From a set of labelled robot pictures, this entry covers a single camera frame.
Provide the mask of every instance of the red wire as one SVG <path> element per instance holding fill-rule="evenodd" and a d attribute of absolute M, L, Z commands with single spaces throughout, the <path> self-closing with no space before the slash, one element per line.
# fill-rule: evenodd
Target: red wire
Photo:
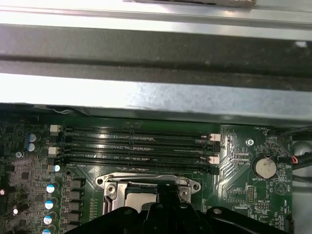
<path fill-rule="evenodd" d="M 297 164 L 298 163 L 298 159 L 295 156 L 292 156 L 292 162 L 294 164 Z"/>

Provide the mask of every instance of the green circuit board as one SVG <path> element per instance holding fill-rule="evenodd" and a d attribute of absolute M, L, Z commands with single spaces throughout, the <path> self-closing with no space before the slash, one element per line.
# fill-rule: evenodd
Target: green circuit board
<path fill-rule="evenodd" d="M 62 137 L 51 134 L 51 125 L 61 127 Z M 99 137 L 104 132 L 109 138 L 106 143 Z M 29 143 L 30 134 L 37 137 L 33 144 Z M 211 144 L 205 139 L 209 134 L 221 134 L 216 145 L 206 145 Z M 139 143 L 134 136 L 141 137 Z M 16 191 L 0 197 L 0 233 L 25 230 L 40 234 L 53 226 L 54 233 L 62 234 L 101 216 L 103 190 L 96 186 L 95 178 L 113 172 L 183 175 L 202 186 L 192 195 L 199 210 L 223 206 L 284 230 L 292 212 L 292 167 L 275 163 L 270 178 L 262 178 L 254 170 L 259 158 L 274 161 L 283 156 L 276 139 L 271 128 L 263 126 L 3 115 L 0 182 Z M 291 148 L 291 137 L 285 144 Z M 51 158 L 49 147 L 59 147 L 63 154 Z M 211 173 L 198 155 L 218 156 L 220 163 L 213 167 L 218 167 L 219 173 Z M 68 182 L 75 179 L 81 181 L 81 188 L 78 197 L 70 197 Z M 55 182 L 59 188 L 47 193 L 47 186 Z M 80 204 L 73 217 L 68 210 L 71 198 Z M 57 202 L 48 210 L 46 201 L 51 199 Z M 12 209 L 23 203 L 29 208 L 12 215 Z M 51 212 L 56 218 L 46 224 L 44 218 Z"/>

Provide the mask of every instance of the capacitor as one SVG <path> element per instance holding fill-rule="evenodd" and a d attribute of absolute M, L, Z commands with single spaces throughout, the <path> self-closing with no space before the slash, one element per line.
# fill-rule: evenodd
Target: capacitor
<path fill-rule="evenodd" d="M 54 191 L 57 191 L 58 189 L 59 189 L 59 183 L 57 182 L 53 182 L 52 184 L 49 184 L 46 188 L 49 194 L 53 193 Z"/>
<path fill-rule="evenodd" d="M 42 231 L 42 234 L 54 234 L 56 229 L 57 228 L 54 225 L 49 225 L 46 229 Z"/>
<path fill-rule="evenodd" d="M 11 193 L 14 193 L 16 191 L 16 187 L 15 186 L 9 186 L 7 188 L 1 188 L 0 189 L 0 196 L 5 196 Z"/>
<path fill-rule="evenodd" d="M 38 143 L 29 143 L 26 145 L 26 149 L 29 152 L 37 151 L 40 149 L 40 145 Z"/>
<path fill-rule="evenodd" d="M 20 213 L 22 213 L 22 212 L 28 210 L 28 208 L 29 208 L 28 203 L 23 203 L 23 204 L 21 204 L 21 205 L 15 207 L 15 208 L 13 209 L 13 215 L 18 215 L 18 214 L 20 214 Z"/>
<path fill-rule="evenodd" d="M 59 172 L 59 171 L 60 171 L 60 166 L 59 166 L 59 165 L 55 165 L 55 166 L 53 167 L 53 171 L 54 171 L 54 172 Z"/>
<path fill-rule="evenodd" d="M 44 206 L 46 209 L 50 210 L 54 206 L 56 206 L 58 204 L 58 202 L 59 202 L 59 200 L 56 197 L 52 197 L 50 200 L 45 202 Z"/>
<path fill-rule="evenodd" d="M 40 141 L 40 139 L 41 139 L 41 136 L 39 134 L 30 133 L 27 136 L 27 140 L 31 143 Z"/>
<path fill-rule="evenodd" d="M 46 225 L 50 225 L 52 222 L 54 222 L 57 219 L 58 215 L 55 212 L 50 212 L 46 217 L 44 217 L 43 222 Z"/>

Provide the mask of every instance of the screw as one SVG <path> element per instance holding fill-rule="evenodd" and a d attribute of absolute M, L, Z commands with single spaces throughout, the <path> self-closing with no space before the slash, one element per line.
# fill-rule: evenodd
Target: screw
<path fill-rule="evenodd" d="M 198 184 L 193 185 L 193 189 L 198 190 L 199 189 L 199 185 Z"/>
<path fill-rule="evenodd" d="M 187 195 L 187 190 L 186 189 L 181 189 L 179 192 L 180 196 L 184 197 Z"/>
<path fill-rule="evenodd" d="M 97 180 L 97 183 L 98 183 L 98 184 L 102 184 L 102 183 L 103 183 L 103 180 L 102 180 L 102 179 L 98 179 L 98 180 Z"/>
<path fill-rule="evenodd" d="M 219 215 L 219 214 L 222 213 L 222 211 L 221 211 L 220 209 L 214 209 L 214 213 L 217 214 L 217 215 Z"/>
<path fill-rule="evenodd" d="M 17 157 L 17 158 L 21 158 L 21 157 L 23 157 L 24 155 L 23 155 L 23 153 L 22 152 L 16 152 L 15 153 L 15 157 Z"/>
<path fill-rule="evenodd" d="M 254 145 L 254 140 L 253 139 L 247 139 L 246 140 L 246 145 L 247 146 L 253 146 Z"/>
<path fill-rule="evenodd" d="M 116 191 L 116 188 L 115 188 L 114 185 L 110 184 L 110 185 L 107 186 L 107 192 L 109 194 L 113 194 L 115 191 Z"/>

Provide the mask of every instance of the motherboard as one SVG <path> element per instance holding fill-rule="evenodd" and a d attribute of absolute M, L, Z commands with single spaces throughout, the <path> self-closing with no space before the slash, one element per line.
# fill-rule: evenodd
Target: motherboard
<path fill-rule="evenodd" d="M 105 214 L 115 188 L 99 178 L 115 173 L 178 179 L 202 212 L 222 206 L 288 231 L 292 165 L 279 162 L 277 137 L 263 126 L 2 114 L 0 233 L 62 234 Z M 147 199 L 132 189 L 123 204 Z"/>

